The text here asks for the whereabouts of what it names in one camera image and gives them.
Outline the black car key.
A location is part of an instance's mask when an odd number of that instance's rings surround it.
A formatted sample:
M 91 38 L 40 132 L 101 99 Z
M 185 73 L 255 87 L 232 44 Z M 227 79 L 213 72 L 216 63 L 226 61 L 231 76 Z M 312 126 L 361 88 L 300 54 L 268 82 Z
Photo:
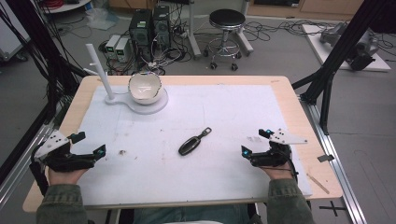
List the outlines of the black car key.
M 210 127 L 205 128 L 199 135 L 192 136 L 186 142 L 184 142 L 179 150 L 178 153 L 181 156 L 186 156 L 192 151 L 194 151 L 201 143 L 201 139 L 212 132 Z

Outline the person's legs in jeans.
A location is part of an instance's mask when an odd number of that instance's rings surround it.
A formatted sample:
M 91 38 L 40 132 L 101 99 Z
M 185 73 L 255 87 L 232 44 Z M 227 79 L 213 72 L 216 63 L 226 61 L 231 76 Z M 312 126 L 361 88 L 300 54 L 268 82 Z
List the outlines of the person's legs in jeans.
M 221 224 L 248 224 L 246 204 L 141 208 L 134 210 L 134 224 L 165 224 L 215 221 Z

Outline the person's left hand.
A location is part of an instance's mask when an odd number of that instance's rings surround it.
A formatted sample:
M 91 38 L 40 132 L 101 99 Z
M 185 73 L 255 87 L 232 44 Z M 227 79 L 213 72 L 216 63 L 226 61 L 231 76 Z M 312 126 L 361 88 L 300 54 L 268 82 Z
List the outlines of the person's left hand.
M 76 185 L 80 178 L 87 172 L 87 169 L 72 172 L 60 173 L 49 169 L 49 184 L 54 185 Z

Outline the clear plastic bag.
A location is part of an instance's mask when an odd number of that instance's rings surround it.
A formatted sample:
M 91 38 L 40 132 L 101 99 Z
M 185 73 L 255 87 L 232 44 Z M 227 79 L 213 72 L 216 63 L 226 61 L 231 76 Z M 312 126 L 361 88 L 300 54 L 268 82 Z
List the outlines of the clear plastic bag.
M 105 8 L 91 8 L 86 11 L 87 25 L 90 28 L 106 31 L 115 26 L 119 18 Z

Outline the white stand with pegs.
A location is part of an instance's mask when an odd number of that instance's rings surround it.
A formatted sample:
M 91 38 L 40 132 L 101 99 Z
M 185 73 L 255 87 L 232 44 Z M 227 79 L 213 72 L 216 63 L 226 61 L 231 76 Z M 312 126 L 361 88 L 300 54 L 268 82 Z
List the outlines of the white stand with pegs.
M 104 72 L 103 66 L 99 61 L 99 58 L 96 54 L 93 44 L 86 44 L 86 48 L 92 58 L 92 62 L 90 63 L 90 66 L 94 66 L 96 68 L 96 74 L 99 76 L 106 90 L 107 96 L 105 97 L 105 102 L 107 105 L 126 105 L 133 112 L 140 115 L 154 114 L 166 107 L 169 97 L 166 89 L 164 88 L 164 85 L 163 85 L 163 95 L 156 103 L 151 105 L 141 105 L 135 102 L 128 91 L 128 85 L 127 85 L 127 92 L 125 93 L 114 92 L 110 86 L 108 76 Z

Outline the white board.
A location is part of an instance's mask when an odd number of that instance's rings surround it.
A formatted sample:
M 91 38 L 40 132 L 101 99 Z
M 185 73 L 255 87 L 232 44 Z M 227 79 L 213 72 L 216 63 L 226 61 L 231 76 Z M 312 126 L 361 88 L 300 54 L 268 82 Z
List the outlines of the white board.
M 316 53 L 318 60 L 321 64 L 324 64 L 330 52 L 332 51 L 332 47 L 329 43 L 321 43 L 319 41 L 321 33 L 325 30 L 324 26 L 316 26 L 316 25 L 303 25 L 303 30 L 306 32 L 306 37 L 310 46 Z M 376 71 L 376 72 L 388 72 L 391 68 L 386 64 L 386 62 L 379 57 L 376 53 L 373 55 L 375 59 L 373 62 L 368 64 L 364 71 Z

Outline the aluminium rail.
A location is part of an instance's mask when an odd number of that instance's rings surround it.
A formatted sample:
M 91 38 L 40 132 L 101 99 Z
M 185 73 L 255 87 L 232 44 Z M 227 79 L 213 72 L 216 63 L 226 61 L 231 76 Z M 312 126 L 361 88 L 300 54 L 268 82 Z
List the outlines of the aluminium rail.
M 29 170 L 33 149 L 41 142 L 44 142 L 54 129 L 55 125 L 50 121 L 48 124 L 41 125 L 36 131 L 28 131 L 27 137 L 22 138 L 17 144 L 17 148 L 21 148 L 22 152 L 0 184 L 0 211 L 6 206 L 9 198 Z
M 318 108 L 315 105 L 309 105 L 308 103 L 304 102 L 301 97 L 299 97 L 299 101 L 311 123 L 311 126 L 313 127 L 314 132 L 316 133 L 316 136 L 324 150 L 324 153 L 327 156 L 332 155 L 332 159 L 330 160 L 330 166 L 332 167 L 338 183 L 340 184 L 343 191 L 342 200 L 347 210 L 348 216 L 351 220 L 351 223 L 368 224 L 365 215 L 361 210 L 361 206 L 357 200 L 357 197 L 355 196 L 353 188 L 349 183 L 347 174 L 339 159 L 332 139 L 328 134 L 323 131 L 323 129 L 319 125 L 320 112 Z

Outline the black metal frame stand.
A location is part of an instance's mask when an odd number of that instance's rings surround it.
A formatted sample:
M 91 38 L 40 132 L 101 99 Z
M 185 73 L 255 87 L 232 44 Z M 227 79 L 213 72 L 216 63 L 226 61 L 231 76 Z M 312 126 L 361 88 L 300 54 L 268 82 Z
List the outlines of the black metal frame stand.
M 5 4 L 0 3 L 0 20 L 19 40 L 32 57 L 40 75 L 47 80 L 47 103 L 0 166 L 0 185 L 10 176 L 28 141 L 33 139 L 42 124 L 48 124 L 50 119 L 56 116 L 56 106 L 71 104 L 80 84 L 77 77 L 88 75 L 81 66 L 69 61 L 74 57 L 64 47 L 55 29 L 49 28 L 51 23 L 45 22 L 41 10 L 35 6 L 35 0 L 5 0 L 5 2 Z
M 294 90 L 309 84 L 308 89 L 301 94 L 301 98 L 308 105 L 315 105 L 318 97 L 322 96 L 322 105 L 319 116 L 319 127 L 328 135 L 328 117 L 332 94 L 332 81 L 341 64 L 347 58 L 365 31 L 386 14 L 391 4 L 396 0 L 363 0 L 361 6 L 351 19 L 345 32 L 337 41 L 324 64 L 312 75 L 294 82 Z

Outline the black round stool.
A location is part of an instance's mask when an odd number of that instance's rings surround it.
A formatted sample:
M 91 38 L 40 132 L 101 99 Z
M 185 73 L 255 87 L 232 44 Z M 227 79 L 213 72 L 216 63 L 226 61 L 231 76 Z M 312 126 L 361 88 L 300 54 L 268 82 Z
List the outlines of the black round stool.
M 221 37 L 209 41 L 204 49 L 204 56 L 211 56 L 209 66 L 212 70 L 218 67 L 216 64 L 218 57 L 231 58 L 231 69 L 233 71 L 238 69 L 235 61 L 242 57 L 240 46 L 236 41 L 229 38 L 229 34 L 242 28 L 245 21 L 245 16 L 234 9 L 218 9 L 209 15 L 209 23 L 222 31 Z

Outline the wooden stick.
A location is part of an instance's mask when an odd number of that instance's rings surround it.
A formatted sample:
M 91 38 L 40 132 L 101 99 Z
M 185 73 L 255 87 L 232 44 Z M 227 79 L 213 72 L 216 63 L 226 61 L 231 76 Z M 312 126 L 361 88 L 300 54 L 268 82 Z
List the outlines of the wooden stick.
M 330 194 L 330 191 L 322 185 L 316 178 L 314 178 L 311 174 L 306 174 L 318 187 L 320 187 L 325 193 Z

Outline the white table leg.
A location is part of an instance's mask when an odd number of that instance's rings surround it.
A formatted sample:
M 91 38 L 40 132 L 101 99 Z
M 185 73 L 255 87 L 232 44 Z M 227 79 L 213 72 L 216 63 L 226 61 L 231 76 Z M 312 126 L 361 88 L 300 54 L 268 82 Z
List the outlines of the white table leg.
M 197 40 L 194 35 L 194 0 L 188 0 L 189 2 L 189 29 L 187 30 L 188 39 L 191 44 L 191 50 L 193 58 L 198 59 L 202 56 Z
M 244 16 L 246 16 L 248 14 L 249 2 L 250 2 L 250 0 L 242 0 L 242 6 L 241 6 L 241 9 L 240 9 L 240 12 Z M 250 45 L 248 39 L 246 38 L 246 36 L 244 34 L 244 31 L 245 31 L 245 28 L 241 27 L 241 28 L 238 29 L 236 34 L 237 34 L 237 37 L 238 37 L 239 41 L 241 42 L 241 44 L 242 44 L 242 46 L 243 46 L 243 48 L 244 48 L 244 50 L 246 52 L 246 55 L 249 56 L 254 51 L 254 49 Z

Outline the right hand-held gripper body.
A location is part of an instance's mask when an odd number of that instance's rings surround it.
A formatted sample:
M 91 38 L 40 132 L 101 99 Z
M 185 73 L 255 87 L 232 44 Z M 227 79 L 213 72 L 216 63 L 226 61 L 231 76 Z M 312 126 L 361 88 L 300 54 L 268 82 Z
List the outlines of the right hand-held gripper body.
M 306 144 L 307 140 L 301 136 L 278 129 L 268 139 L 269 149 L 265 152 L 252 153 L 250 163 L 255 167 L 277 167 L 285 164 L 291 157 L 291 145 Z

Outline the person's right hand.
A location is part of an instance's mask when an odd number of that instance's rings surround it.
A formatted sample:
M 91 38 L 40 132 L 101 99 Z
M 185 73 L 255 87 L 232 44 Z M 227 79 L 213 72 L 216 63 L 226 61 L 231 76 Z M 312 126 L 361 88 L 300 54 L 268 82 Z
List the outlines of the person's right hand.
M 263 166 L 262 170 L 270 177 L 271 180 L 293 179 L 291 169 L 287 164 L 277 167 Z

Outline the white round table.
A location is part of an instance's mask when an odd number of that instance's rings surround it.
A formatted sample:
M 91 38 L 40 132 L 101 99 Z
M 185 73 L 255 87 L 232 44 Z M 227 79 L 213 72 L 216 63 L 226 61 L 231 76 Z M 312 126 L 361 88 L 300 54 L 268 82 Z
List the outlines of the white round table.
M 60 7 L 40 7 L 40 9 L 45 13 L 61 13 L 81 7 L 91 8 L 92 0 L 79 0 L 77 4 L 63 4 Z

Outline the white bowl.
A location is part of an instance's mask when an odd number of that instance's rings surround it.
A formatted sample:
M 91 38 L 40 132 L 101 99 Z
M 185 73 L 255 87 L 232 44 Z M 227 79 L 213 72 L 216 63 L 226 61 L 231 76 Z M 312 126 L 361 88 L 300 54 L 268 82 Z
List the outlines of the white bowl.
M 155 73 L 136 73 L 129 79 L 128 91 L 135 102 L 151 105 L 163 95 L 163 84 Z

